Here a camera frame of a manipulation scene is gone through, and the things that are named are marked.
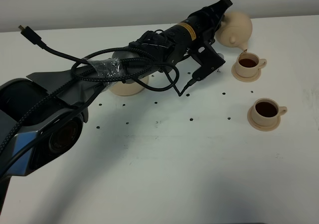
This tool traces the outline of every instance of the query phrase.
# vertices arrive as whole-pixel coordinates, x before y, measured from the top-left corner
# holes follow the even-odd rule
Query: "table surface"
[[[318,223],[319,16],[252,21],[249,51],[268,60],[259,80],[237,81],[231,67],[241,51],[216,42],[226,63],[192,86],[189,97],[173,89],[133,97],[100,94],[70,151],[27,177],[11,179],[0,223]],[[53,49],[83,57],[170,26],[39,35]],[[18,32],[0,33],[0,58],[1,83],[73,64]],[[177,66],[181,89],[198,64],[189,58]],[[150,85],[163,87],[167,80],[154,73]],[[259,98],[288,107],[274,131],[258,131],[247,121]]]

